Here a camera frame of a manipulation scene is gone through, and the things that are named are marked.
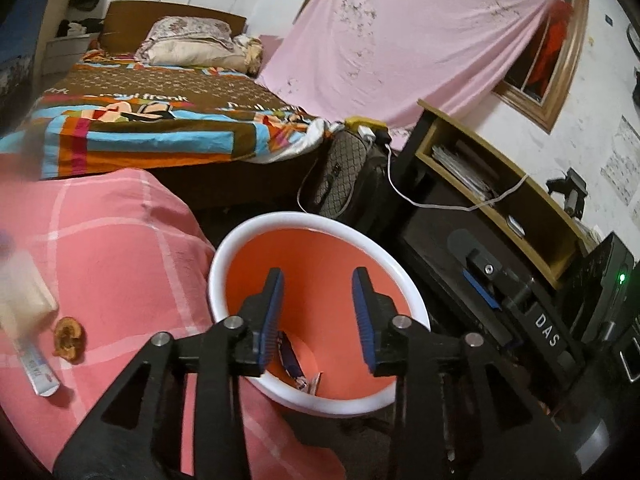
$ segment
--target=drawer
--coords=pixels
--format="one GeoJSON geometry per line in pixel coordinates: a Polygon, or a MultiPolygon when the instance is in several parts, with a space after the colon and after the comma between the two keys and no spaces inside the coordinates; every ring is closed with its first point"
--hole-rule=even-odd
{"type": "Polygon", "coordinates": [[[45,57],[70,56],[71,54],[84,54],[91,42],[91,36],[70,36],[68,38],[56,38],[47,43],[45,57]]]}
{"type": "Polygon", "coordinates": [[[82,54],[70,54],[69,56],[48,57],[42,65],[42,75],[68,72],[82,58],[82,54]]]}

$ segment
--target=pink sheet on wall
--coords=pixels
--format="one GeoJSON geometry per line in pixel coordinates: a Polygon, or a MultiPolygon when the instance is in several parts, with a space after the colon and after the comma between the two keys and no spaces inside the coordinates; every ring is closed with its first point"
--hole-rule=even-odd
{"type": "Polygon", "coordinates": [[[552,0],[312,0],[258,82],[310,114],[462,116],[504,77],[552,0]]]}

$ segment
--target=pink checkered blanket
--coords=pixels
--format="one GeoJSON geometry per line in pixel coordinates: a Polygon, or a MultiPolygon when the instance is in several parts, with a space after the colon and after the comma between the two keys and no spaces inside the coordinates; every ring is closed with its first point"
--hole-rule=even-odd
{"type": "MultiPolygon", "coordinates": [[[[0,228],[27,248],[58,316],[85,328],[84,360],[52,357],[52,334],[38,344],[63,386],[36,396],[12,345],[0,333],[0,404],[49,469],[64,443],[140,347],[161,330],[183,337],[211,325],[206,279],[213,248],[193,214],[141,170],[50,182],[0,182],[0,228]]],[[[329,450],[302,446],[275,407],[247,381],[242,410],[255,479],[344,478],[329,450]]],[[[188,406],[193,405],[193,381],[188,406]]],[[[192,472],[193,413],[186,411],[182,470],[192,472]]]]}

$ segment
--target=dried fruit slice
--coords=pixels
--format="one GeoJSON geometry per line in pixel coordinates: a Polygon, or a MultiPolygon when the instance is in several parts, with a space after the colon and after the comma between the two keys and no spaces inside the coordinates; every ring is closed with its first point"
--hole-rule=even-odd
{"type": "Polygon", "coordinates": [[[56,351],[53,355],[73,363],[84,353],[84,329],[72,317],[63,317],[53,330],[53,343],[56,351]]]}

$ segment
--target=bed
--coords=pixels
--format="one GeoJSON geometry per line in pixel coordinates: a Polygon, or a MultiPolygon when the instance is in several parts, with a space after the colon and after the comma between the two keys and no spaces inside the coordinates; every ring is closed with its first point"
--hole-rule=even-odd
{"type": "Polygon", "coordinates": [[[199,7],[112,2],[103,52],[47,89],[28,121],[27,134],[43,139],[41,178],[142,168],[194,210],[294,195],[318,156],[321,121],[241,73],[136,62],[132,53],[163,16],[217,18],[233,36],[245,22],[199,7]]]}

